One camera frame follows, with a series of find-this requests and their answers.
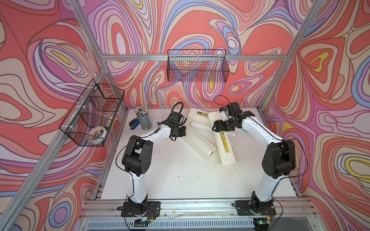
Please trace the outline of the white wrap dispenser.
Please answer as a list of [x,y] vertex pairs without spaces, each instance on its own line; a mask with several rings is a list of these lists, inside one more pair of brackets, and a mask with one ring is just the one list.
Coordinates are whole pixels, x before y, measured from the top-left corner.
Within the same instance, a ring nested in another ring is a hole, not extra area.
[[224,166],[236,164],[236,159],[234,152],[231,147],[229,137],[225,131],[221,131],[217,127],[222,122],[222,118],[219,115],[219,112],[210,112],[208,117],[212,124],[212,131],[216,139],[217,149],[221,159],[221,163]]
[[201,128],[205,128],[206,131],[212,132],[210,128],[211,120],[208,117],[208,113],[209,112],[201,109],[190,109],[185,123],[187,130],[184,138],[184,140],[205,160],[208,160],[212,154],[217,151],[217,148],[199,134],[194,129],[193,125],[200,124]]

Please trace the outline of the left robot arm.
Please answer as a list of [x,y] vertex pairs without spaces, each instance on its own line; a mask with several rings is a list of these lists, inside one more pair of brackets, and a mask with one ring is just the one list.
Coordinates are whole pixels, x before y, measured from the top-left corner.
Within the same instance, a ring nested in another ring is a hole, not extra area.
[[176,141],[179,137],[186,136],[186,117],[182,115],[183,102],[176,103],[169,116],[158,127],[144,136],[133,135],[128,144],[123,148],[125,151],[121,163],[124,171],[129,173],[132,181],[132,195],[128,196],[127,204],[130,208],[140,210],[141,214],[147,208],[147,192],[145,189],[144,174],[149,170],[154,146],[164,139]]

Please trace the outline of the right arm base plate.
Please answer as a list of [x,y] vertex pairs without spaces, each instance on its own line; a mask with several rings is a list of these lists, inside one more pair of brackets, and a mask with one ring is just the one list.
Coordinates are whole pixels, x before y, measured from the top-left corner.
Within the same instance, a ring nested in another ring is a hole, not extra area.
[[260,202],[258,199],[237,200],[233,204],[239,216],[269,216],[274,217],[277,213],[273,200]]

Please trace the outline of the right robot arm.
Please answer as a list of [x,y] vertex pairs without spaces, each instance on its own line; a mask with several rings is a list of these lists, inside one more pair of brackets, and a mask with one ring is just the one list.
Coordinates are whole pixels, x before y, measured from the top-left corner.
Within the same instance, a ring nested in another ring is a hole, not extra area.
[[208,114],[212,131],[218,134],[244,129],[250,133],[265,149],[262,159],[264,175],[259,186],[251,195],[247,206],[254,215],[274,212],[273,195],[278,184],[290,176],[296,168],[295,144],[292,140],[284,140],[263,125],[251,111],[242,111],[234,102]]

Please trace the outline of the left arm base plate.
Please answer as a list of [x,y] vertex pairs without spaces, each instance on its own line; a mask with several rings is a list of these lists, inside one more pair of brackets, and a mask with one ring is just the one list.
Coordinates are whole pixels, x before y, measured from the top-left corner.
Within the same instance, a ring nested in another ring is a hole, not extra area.
[[124,202],[121,210],[121,217],[151,217],[155,218],[160,215],[161,202],[160,201],[144,201],[141,204],[135,203],[131,200]]

